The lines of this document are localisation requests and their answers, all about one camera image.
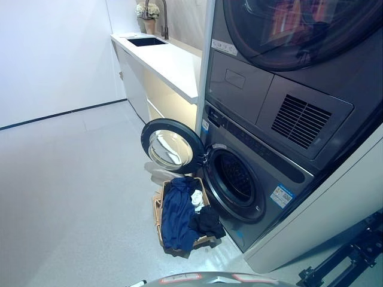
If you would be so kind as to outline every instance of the sink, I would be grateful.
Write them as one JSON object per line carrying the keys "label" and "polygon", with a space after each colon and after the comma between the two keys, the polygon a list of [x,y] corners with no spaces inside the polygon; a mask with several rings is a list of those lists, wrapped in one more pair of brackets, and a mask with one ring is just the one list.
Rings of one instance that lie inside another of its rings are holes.
{"label": "sink", "polygon": [[167,42],[161,41],[156,37],[127,39],[127,40],[133,43],[137,47],[167,44]]}

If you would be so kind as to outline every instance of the white countertop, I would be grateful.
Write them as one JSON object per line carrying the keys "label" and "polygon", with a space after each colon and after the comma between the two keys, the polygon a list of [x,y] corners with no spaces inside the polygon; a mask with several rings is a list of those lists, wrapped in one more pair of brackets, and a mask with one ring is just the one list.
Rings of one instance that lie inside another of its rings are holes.
{"label": "white countertop", "polygon": [[169,42],[137,47],[126,38],[147,38],[144,33],[112,34],[112,40],[189,103],[197,103],[201,58]]}

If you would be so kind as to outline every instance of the clothes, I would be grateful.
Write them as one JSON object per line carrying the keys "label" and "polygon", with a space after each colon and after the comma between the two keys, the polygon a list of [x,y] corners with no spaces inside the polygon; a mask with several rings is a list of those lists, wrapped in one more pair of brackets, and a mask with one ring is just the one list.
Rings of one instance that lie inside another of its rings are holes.
{"label": "clothes", "polygon": [[204,206],[199,214],[192,216],[189,227],[197,231],[200,236],[215,236],[218,239],[226,235],[218,213],[210,205]]}
{"label": "clothes", "polygon": [[201,190],[196,190],[192,195],[191,195],[191,203],[194,206],[194,210],[196,213],[199,213],[201,208],[204,207],[203,204],[203,197],[202,197],[202,192]]}
{"label": "clothes", "polygon": [[190,191],[198,184],[191,177],[174,178],[165,186],[163,200],[161,234],[165,248],[190,251],[199,238],[189,227],[190,218],[195,214],[190,200]]}

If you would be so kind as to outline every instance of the flower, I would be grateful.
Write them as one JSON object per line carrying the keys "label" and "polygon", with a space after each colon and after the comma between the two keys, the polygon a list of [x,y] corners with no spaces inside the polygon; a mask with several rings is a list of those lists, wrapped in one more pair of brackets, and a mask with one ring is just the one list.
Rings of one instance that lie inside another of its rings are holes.
{"label": "flower", "polygon": [[[135,10],[137,17],[142,18],[142,14],[144,11],[145,11],[145,3],[144,2],[138,3]],[[157,19],[160,14],[160,9],[158,8],[156,4],[149,3],[148,14],[151,19]]]}

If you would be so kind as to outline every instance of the black baseboard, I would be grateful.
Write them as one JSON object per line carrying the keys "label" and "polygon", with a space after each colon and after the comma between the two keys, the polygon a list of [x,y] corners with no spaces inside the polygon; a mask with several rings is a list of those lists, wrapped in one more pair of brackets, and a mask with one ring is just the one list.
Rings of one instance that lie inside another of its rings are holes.
{"label": "black baseboard", "polygon": [[86,110],[86,109],[98,108],[99,106],[111,105],[112,103],[120,103],[120,102],[124,102],[125,100],[127,100],[127,99],[114,100],[113,102],[107,102],[107,103],[100,103],[99,105],[87,106],[87,107],[85,107],[85,108],[74,109],[74,110],[72,110],[72,111],[68,111],[68,112],[60,112],[60,113],[58,113],[58,114],[48,115],[48,116],[46,116],[46,117],[42,117],[42,118],[35,118],[34,120],[23,121],[23,122],[21,122],[21,123],[17,123],[17,124],[10,124],[9,126],[0,127],[0,130],[6,130],[6,129],[10,129],[10,128],[12,128],[12,127],[22,126],[23,124],[29,124],[29,123],[33,123],[33,122],[35,122],[35,121],[46,120],[46,119],[48,119],[48,118],[54,118],[54,117],[58,117],[58,116],[60,116],[60,115],[71,114],[71,113],[73,113],[73,112],[80,112],[80,111],[84,111],[84,110]]}

